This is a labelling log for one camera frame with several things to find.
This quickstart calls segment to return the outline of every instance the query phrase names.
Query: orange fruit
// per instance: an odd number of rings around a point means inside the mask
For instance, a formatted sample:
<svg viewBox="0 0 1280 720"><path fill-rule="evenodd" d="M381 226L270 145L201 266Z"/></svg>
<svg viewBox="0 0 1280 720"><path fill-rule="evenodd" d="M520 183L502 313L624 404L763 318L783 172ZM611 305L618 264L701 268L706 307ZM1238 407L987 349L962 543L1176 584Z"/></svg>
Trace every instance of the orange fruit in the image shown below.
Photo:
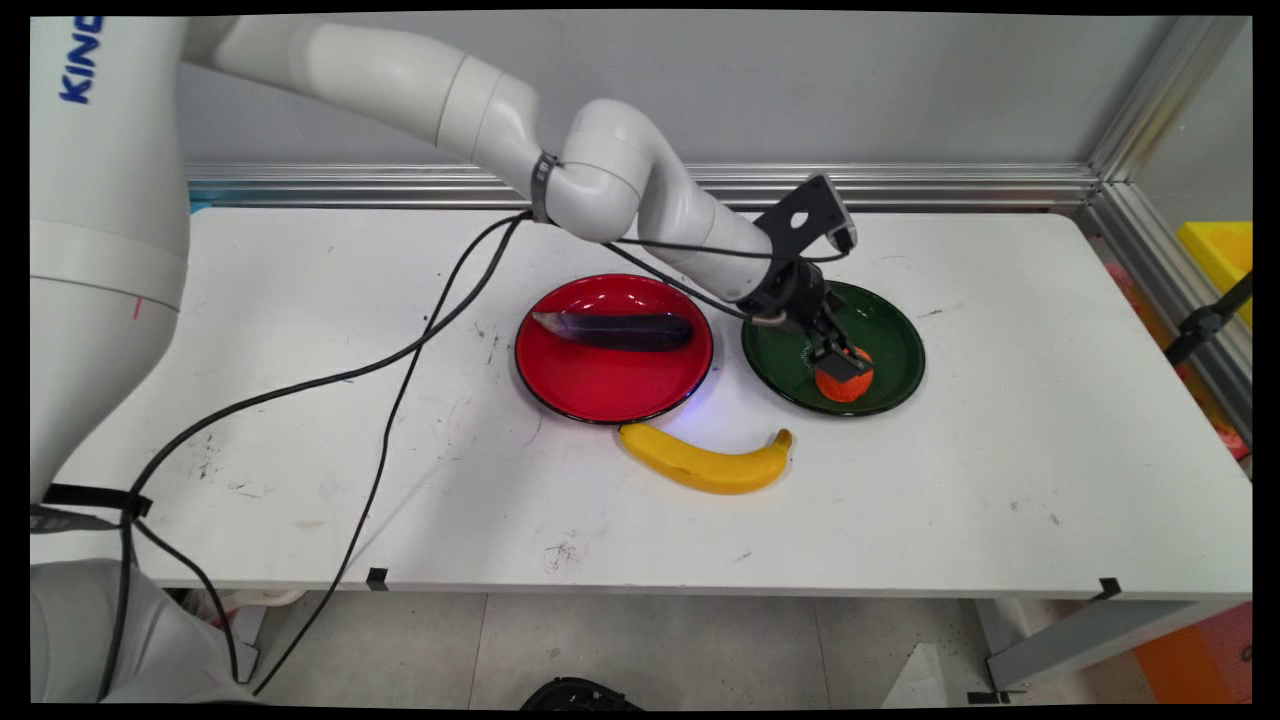
<svg viewBox="0 0 1280 720"><path fill-rule="evenodd" d="M872 356L867 354L861 347L856 348L858 356L868 363L872 361ZM867 395L867 391L872 387L872 377L876 370L868 370L856 378L850 379L847 383L836 382L836 378L823 373L822 370L813 372L813 379L818 383L818 389L827 396L828 400L836 402L852 402L859 397Z"/></svg>

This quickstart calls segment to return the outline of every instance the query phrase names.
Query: eggplant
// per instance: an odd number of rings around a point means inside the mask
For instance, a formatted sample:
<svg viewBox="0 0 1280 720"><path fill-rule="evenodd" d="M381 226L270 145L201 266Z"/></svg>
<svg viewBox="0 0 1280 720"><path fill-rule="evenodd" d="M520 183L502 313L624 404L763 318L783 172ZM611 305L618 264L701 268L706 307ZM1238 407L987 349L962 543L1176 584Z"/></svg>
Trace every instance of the eggplant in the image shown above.
<svg viewBox="0 0 1280 720"><path fill-rule="evenodd" d="M680 350L694 340L694 325L671 313L660 315L530 313L530 315L556 337L605 350L669 352Z"/></svg>

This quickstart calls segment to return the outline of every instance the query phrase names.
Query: gray floor tile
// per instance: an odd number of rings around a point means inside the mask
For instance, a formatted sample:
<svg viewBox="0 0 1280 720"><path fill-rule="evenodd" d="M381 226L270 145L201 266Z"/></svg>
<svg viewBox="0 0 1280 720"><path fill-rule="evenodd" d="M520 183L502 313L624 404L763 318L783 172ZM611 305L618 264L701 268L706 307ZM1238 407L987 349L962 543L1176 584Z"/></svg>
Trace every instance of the gray floor tile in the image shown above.
<svg viewBox="0 0 1280 720"><path fill-rule="evenodd" d="M266 614L253 683L275 664L321 593ZM339 592L261 698L273 705L465 708L484 594Z"/></svg>
<svg viewBox="0 0 1280 720"><path fill-rule="evenodd" d="M987 641L970 601L819 598L818 630L835 708L879 707L915 643L936 643L950 705L989 691Z"/></svg>
<svg viewBox="0 0 1280 720"><path fill-rule="evenodd" d="M809 598L489 597L472 708L515 710L570 675L645 710L827 707Z"/></svg>

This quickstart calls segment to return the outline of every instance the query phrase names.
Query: yellow banana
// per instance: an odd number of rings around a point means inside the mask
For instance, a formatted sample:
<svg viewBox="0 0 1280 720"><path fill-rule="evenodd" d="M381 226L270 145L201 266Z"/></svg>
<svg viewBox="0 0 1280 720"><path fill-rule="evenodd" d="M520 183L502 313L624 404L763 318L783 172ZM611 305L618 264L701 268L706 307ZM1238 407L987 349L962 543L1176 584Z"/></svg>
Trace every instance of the yellow banana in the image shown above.
<svg viewBox="0 0 1280 720"><path fill-rule="evenodd" d="M691 488L739 495L772 483L787 466L791 430L778 430L772 443L746 455L724 455L694 447L667 433L634 423L618 428L622 445L663 475Z"/></svg>

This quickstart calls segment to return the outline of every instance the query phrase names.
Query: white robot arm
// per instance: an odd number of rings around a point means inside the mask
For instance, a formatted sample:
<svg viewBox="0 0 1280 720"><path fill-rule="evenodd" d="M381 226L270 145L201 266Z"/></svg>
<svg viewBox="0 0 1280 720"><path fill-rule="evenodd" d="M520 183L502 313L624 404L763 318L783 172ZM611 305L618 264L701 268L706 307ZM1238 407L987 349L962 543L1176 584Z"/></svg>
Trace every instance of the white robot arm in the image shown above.
<svg viewBox="0 0 1280 720"><path fill-rule="evenodd" d="M410 132L499 177L572 234L771 252L616 100L584 106L539 187L538 94L435 40L294 15L41 18L31 78L31 502L164 354L186 277L179 59ZM654 249L737 302L769 260Z"/></svg>

